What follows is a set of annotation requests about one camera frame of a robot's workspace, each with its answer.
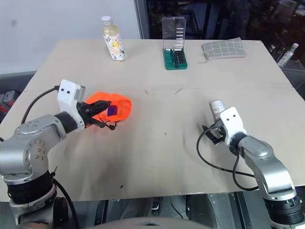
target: bottle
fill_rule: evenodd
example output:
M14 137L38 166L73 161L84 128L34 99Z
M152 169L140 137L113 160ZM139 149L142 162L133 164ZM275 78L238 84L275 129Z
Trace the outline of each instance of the bottle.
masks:
M117 26L115 26L110 16L103 16L101 18L103 22L103 36L108 47L109 53L113 60L122 61L126 57L120 32Z
M287 63L288 61L290 60L290 58L294 55L295 53L295 50L297 49L297 47L299 47L299 44L298 43L294 43L292 46L291 46L291 49L288 50L284 56L279 60L279 62L277 63L278 66L280 66L281 68L283 68Z

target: small white cylinder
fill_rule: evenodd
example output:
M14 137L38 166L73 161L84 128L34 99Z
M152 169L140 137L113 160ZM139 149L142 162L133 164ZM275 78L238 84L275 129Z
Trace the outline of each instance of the small white cylinder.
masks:
M219 119L219 113L224 110L224 105L220 100L216 100L210 103L211 111L214 116L214 120Z

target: gray checkered cloth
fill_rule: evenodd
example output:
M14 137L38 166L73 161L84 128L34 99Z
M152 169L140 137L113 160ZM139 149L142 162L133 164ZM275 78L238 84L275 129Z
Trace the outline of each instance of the gray checkered cloth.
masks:
M207 60L246 56L240 37L226 41L204 43L202 49Z

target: bottle cap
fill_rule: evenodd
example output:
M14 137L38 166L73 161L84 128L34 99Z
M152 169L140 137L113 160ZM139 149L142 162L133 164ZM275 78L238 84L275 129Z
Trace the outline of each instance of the bottle cap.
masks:
M299 47L299 44L298 44L298 43L294 43L294 44L291 46L291 49L292 49L292 50L296 50L297 47Z
M112 20L110 16L103 16L101 17L101 21L103 22L104 26L111 26Z

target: bottle label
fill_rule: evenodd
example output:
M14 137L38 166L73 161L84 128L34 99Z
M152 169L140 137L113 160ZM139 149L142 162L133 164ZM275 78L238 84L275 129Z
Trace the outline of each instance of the bottle label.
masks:
M114 60L122 61L126 57L124 46L120 35L104 36L108 50Z

